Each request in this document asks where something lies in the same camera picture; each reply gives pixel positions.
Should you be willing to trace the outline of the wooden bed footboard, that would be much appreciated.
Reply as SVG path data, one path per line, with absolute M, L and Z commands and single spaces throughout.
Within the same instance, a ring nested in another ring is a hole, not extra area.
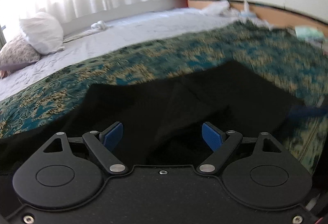
M 219 0 L 187 0 L 188 7 L 202 9 L 213 2 Z M 232 8 L 243 10 L 244 3 L 241 1 L 229 1 Z M 299 25 L 308 25 L 322 31 L 327 36 L 327 23 L 301 13 L 285 10 L 277 7 L 265 6 L 249 2 L 250 10 L 260 19 L 266 20 L 277 27 L 295 27 Z

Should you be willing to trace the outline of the white pillow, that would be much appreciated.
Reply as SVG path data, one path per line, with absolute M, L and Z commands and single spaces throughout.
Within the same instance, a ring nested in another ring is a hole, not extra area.
M 25 40 L 41 55 L 53 54 L 64 49 L 63 29 L 59 21 L 46 12 L 19 20 Z

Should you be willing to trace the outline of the white quilted bed sheet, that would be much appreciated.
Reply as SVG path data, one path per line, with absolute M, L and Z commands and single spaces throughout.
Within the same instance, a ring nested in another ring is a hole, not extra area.
M 199 9 L 181 8 L 111 21 L 106 31 L 66 43 L 64 50 L 44 56 L 34 65 L 2 79 L 1 99 L 7 99 L 56 71 L 83 60 L 140 42 L 221 28 L 241 19 L 232 9 L 222 15 L 204 15 Z

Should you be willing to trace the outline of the crumpled white cloth pile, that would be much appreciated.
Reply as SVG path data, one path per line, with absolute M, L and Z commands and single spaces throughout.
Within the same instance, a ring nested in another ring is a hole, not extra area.
M 239 11 L 230 6 L 228 0 L 221 0 L 218 2 L 213 2 L 200 10 L 201 15 L 205 16 L 222 16 L 226 18 L 232 17 L 242 17 L 242 18 L 256 18 L 257 15 L 250 11 L 250 6 L 247 0 L 244 0 L 244 9 Z

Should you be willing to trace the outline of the green folded cloth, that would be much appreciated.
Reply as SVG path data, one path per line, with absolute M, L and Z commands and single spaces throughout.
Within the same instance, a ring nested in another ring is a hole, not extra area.
M 300 25 L 295 27 L 296 37 L 303 40 L 318 40 L 324 41 L 325 36 L 322 31 L 317 28 Z

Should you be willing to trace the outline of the black pants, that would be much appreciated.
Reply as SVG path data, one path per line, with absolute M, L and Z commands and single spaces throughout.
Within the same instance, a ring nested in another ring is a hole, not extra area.
M 58 120 L 1 140 L 1 175 L 8 176 L 52 135 L 80 137 L 114 122 L 123 137 L 113 153 L 127 166 L 197 165 L 210 153 L 204 122 L 245 136 L 271 132 L 283 141 L 287 116 L 304 101 L 236 61 L 206 71 L 134 85 L 92 84 L 82 103 Z

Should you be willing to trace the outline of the teal paisley bedspread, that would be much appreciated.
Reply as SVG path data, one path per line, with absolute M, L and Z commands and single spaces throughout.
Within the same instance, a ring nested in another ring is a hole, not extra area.
M 1 102 L 1 140 L 63 117 L 82 103 L 92 84 L 142 84 L 206 71 L 228 61 L 241 63 L 302 99 L 303 106 L 316 106 L 327 96 L 327 57 L 319 49 L 287 30 L 237 21 L 137 43 L 45 77 Z M 317 171 L 326 155 L 327 117 L 288 120 L 293 130 L 279 142 L 310 172 Z

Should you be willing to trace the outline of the grey floral pillow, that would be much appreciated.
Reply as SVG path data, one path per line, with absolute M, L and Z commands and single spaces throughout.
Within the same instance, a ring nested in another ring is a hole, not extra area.
M 0 52 L 1 70 L 17 71 L 41 59 L 37 52 L 22 35 L 19 35 L 6 43 Z

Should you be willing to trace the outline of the small white rolled cloth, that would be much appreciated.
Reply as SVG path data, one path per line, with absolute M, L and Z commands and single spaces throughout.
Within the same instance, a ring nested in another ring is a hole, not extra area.
M 91 25 L 91 29 L 106 30 L 107 25 L 104 21 L 99 20 L 98 22 Z

